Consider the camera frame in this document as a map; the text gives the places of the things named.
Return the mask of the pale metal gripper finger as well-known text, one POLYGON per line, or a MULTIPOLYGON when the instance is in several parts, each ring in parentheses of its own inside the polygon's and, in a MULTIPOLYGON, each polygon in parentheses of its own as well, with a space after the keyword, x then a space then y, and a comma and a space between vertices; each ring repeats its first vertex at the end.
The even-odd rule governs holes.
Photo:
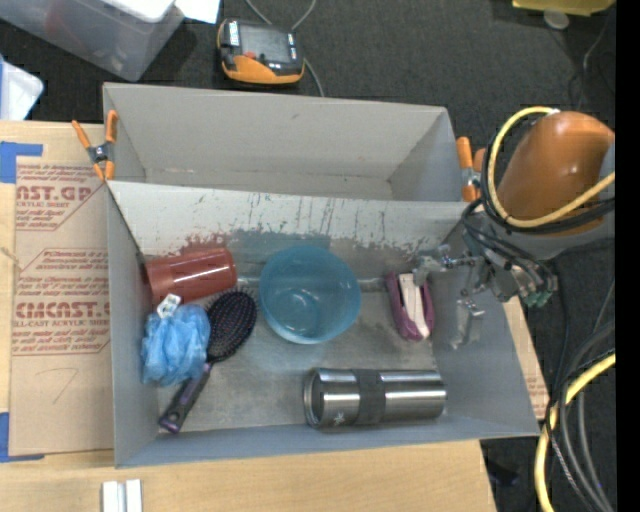
POLYGON ((455 334, 450 342, 457 350, 463 346, 476 343, 481 337, 485 310, 471 298, 461 298, 456 301, 455 334))
POLYGON ((417 265, 413 269, 414 282, 416 285, 422 285, 432 274, 440 274, 461 267, 473 267, 478 261, 477 256, 468 252, 454 256, 449 244, 441 244, 418 255, 417 265))

